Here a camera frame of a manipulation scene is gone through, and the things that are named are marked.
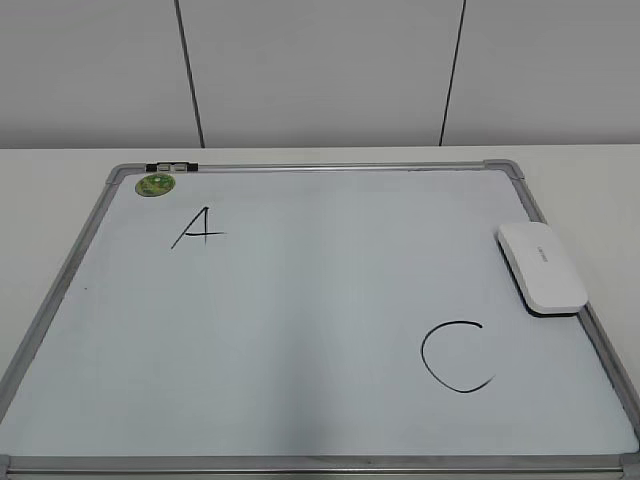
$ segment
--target panel seam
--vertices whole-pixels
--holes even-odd
[[[438,146],[442,146],[444,131],[447,126],[449,115],[449,103],[451,102],[451,90],[453,89],[453,77],[456,74],[456,64],[458,63],[458,53],[460,52],[460,38],[462,37],[462,26],[464,24],[464,14],[467,10],[467,0],[462,0],[462,11],[460,12],[460,23],[458,24],[458,36],[456,38],[456,48],[453,51],[453,62],[451,63],[451,75],[449,76],[449,88],[447,89],[447,99],[444,104],[444,114],[442,116],[442,127],[440,128],[440,140]]]
[[[191,70],[191,60],[189,58],[189,49],[187,48],[187,37],[184,33],[184,23],[182,22],[180,0],[173,0],[173,5],[176,9],[176,19],[178,20],[178,30],[180,32],[180,44],[182,45],[184,64],[187,69],[187,80],[189,81],[189,91],[191,92],[191,103],[193,105],[193,116],[196,119],[196,128],[198,129],[200,148],[205,148],[204,135],[202,133],[202,122],[200,120],[200,109],[198,108],[198,97],[196,96],[196,86],[193,82],[193,71]]]

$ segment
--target white eraser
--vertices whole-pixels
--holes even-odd
[[[545,223],[506,223],[498,242],[528,307],[543,315],[576,313],[587,291],[560,239]]]

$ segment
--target gray plastic corner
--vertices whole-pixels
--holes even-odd
[[[105,182],[107,185],[120,185],[122,179],[127,175],[146,172],[145,163],[122,163],[113,167]]]
[[[513,160],[497,158],[484,160],[482,163],[484,163],[485,168],[489,170],[502,170],[512,180],[524,180],[524,173],[522,173],[520,166]]]

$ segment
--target black marker writing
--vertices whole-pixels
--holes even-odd
[[[191,228],[191,225],[193,225],[195,223],[195,221],[200,218],[201,215],[204,215],[204,232],[199,232],[199,233],[192,233],[192,232],[188,232],[187,230],[189,230]],[[178,239],[173,242],[173,245],[171,245],[171,250],[173,250],[173,247],[175,247],[178,242],[182,239],[182,237],[187,236],[187,237],[204,237],[204,243],[207,243],[207,237],[209,235],[224,235],[225,232],[210,232],[209,231],[209,207],[202,207],[202,209],[196,214],[195,217],[193,217],[193,219],[189,222],[189,224],[186,226],[186,228],[182,231],[182,233],[180,234],[180,236],[178,237]]]
[[[449,390],[453,390],[454,392],[457,393],[473,393],[473,392],[477,392],[478,390],[480,390],[483,387],[486,387],[489,382],[491,382],[491,380],[493,380],[493,378],[495,377],[495,375],[493,377],[491,377],[489,380],[487,380],[486,382],[478,385],[475,388],[471,388],[469,390],[460,390],[458,388],[454,388],[451,385],[447,384],[446,382],[444,382],[440,377],[438,377],[434,371],[431,369],[431,367],[429,366],[429,363],[427,362],[427,359],[424,356],[424,350],[425,350],[425,346],[427,345],[427,339],[433,334],[435,333],[437,330],[439,330],[440,328],[443,327],[448,327],[449,325],[471,325],[473,327],[477,327],[477,328],[482,328],[482,325],[477,323],[477,322],[467,322],[466,320],[457,320],[457,321],[453,321],[453,322],[444,322],[441,323],[440,325],[432,328],[431,330],[429,330],[429,333],[427,333],[424,337],[424,340],[422,340],[422,345],[420,346],[420,356],[422,357],[422,362],[424,363],[424,366],[427,367],[427,370],[429,371],[429,373],[433,376],[433,378],[435,378],[440,384],[444,385],[445,387],[447,387]]]

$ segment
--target white wall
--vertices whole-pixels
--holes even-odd
[[[208,147],[438,144],[460,1],[180,3]]]
[[[640,2],[468,0],[444,145],[640,143]]]
[[[171,0],[2,0],[0,147],[197,147]]]
[[[445,145],[640,143],[640,2],[467,0]],[[463,0],[181,0],[208,147],[437,145]],[[199,147],[172,0],[0,1],[0,148]]]

